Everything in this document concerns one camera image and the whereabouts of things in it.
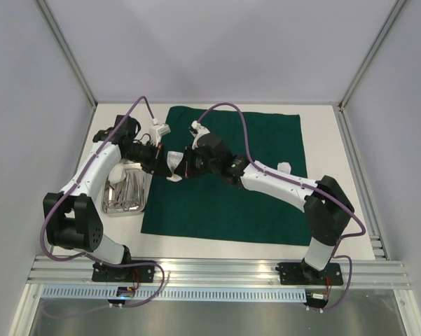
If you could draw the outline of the stainless steel instrument tray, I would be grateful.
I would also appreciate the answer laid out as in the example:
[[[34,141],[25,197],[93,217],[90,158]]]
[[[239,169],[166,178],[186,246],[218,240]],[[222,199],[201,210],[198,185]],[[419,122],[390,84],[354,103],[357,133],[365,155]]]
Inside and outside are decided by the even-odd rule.
[[[119,163],[123,164],[125,167],[125,179],[123,180],[125,182],[125,184],[127,185],[127,177],[129,174],[133,174],[133,173],[142,173],[144,172],[142,170],[142,166],[139,163],[135,163],[135,162],[131,162],[129,160],[121,160]],[[146,172],[144,172],[146,174],[146,200],[147,200],[147,195],[148,195],[148,183],[147,183],[147,176],[148,174]],[[130,214],[139,214],[141,212],[144,211],[144,208],[140,208],[137,205],[133,206],[130,208],[129,211],[123,211],[122,209],[110,209],[107,206],[107,201],[109,199],[109,186],[111,184],[109,183],[108,177],[105,180],[105,184],[103,187],[103,192],[102,192],[102,201],[101,201],[101,209],[102,212],[104,214],[110,215],[110,216],[119,216],[119,215],[130,215]]]

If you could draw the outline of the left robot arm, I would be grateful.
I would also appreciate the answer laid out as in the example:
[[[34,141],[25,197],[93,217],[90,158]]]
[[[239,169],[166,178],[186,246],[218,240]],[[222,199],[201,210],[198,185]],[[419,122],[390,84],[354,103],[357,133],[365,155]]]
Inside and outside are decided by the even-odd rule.
[[[80,170],[59,192],[49,192],[43,199],[45,220],[42,246],[73,250],[78,256],[109,264],[108,272],[116,280],[128,279],[133,271],[130,250],[104,234],[95,201],[109,174],[123,160],[139,163],[148,174],[170,177],[161,139],[170,127],[153,120],[149,140],[136,140],[139,122],[118,115],[115,124],[102,129],[92,139],[92,149]]]

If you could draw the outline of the steel scissors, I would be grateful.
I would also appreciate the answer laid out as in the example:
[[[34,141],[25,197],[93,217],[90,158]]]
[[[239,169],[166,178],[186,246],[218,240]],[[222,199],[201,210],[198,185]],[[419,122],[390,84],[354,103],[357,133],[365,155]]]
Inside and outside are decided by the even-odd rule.
[[[108,196],[107,206],[110,209],[126,209],[130,205],[127,200],[127,186],[124,182],[111,184]]]
[[[122,208],[125,199],[125,182],[121,181],[111,185],[111,193],[109,193],[109,195],[111,196],[109,206],[112,209]]]

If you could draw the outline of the white gauze pad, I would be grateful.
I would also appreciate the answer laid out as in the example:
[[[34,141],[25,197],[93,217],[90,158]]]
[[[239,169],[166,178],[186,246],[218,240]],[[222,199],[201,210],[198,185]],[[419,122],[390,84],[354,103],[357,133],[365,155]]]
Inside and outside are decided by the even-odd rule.
[[[123,164],[116,164],[112,170],[109,172],[108,180],[110,184],[116,184],[125,179],[125,167]]]

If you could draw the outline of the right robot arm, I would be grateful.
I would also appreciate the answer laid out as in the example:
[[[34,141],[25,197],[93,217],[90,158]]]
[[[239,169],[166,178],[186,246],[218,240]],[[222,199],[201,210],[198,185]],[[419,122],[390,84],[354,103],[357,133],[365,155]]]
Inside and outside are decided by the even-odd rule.
[[[214,174],[230,186],[281,200],[305,214],[311,234],[301,273],[312,284],[326,275],[333,252],[354,208],[337,180],[330,176],[313,181],[272,169],[246,155],[235,155],[220,137],[198,136],[187,146],[174,173],[184,178]]]

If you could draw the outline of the clear suture packet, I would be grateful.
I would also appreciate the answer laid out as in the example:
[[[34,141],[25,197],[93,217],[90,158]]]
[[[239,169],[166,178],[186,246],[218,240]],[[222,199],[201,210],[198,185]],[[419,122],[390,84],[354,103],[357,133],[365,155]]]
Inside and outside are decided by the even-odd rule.
[[[168,181],[176,183],[182,180],[182,177],[180,177],[180,175],[178,174],[175,174],[174,171],[179,166],[183,157],[184,157],[184,154],[180,152],[176,152],[176,151],[167,152],[167,166],[169,167],[170,172],[172,173],[170,177],[167,177]]]
[[[288,162],[280,162],[277,164],[277,170],[285,174],[290,174],[291,165]]]

